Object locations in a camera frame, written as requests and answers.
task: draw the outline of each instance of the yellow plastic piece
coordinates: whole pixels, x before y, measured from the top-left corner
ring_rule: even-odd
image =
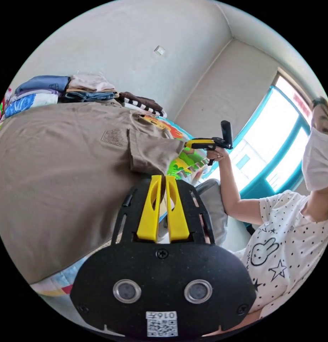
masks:
[[[141,240],[157,242],[162,176],[152,176],[149,192],[137,230]]]
[[[192,149],[192,144],[208,144],[208,145],[214,145],[215,142],[212,139],[196,139],[196,140],[189,140],[185,146]]]
[[[173,176],[166,176],[167,193],[167,223],[170,242],[186,240],[189,237],[189,228],[185,219],[181,198],[179,196],[177,181]]]

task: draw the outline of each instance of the face mask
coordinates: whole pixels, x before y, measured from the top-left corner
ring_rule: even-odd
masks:
[[[308,191],[328,187],[328,136],[311,130],[302,161],[302,171]]]

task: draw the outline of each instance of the brown t-shirt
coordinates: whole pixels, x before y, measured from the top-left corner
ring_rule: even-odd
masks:
[[[165,175],[184,142],[113,103],[32,108],[0,132],[0,235],[29,284],[108,240],[143,173]]]

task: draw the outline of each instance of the woman's hair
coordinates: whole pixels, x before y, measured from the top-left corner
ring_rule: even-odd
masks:
[[[316,99],[314,99],[312,101],[312,105],[311,105],[311,109],[314,110],[314,108],[316,106],[321,105],[322,107],[324,107],[326,109],[326,112],[328,114],[328,100],[325,99],[324,97],[317,97]]]
[[[324,97],[318,97],[312,101],[312,110],[318,105],[323,106],[326,109],[326,113],[328,114],[328,101]]]

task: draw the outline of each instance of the woman's hand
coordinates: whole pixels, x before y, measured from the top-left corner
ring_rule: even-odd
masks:
[[[214,161],[221,161],[227,156],[229,156],[228,152],[221,147],[216,147],[214,151],[207,151],[207,158]]]

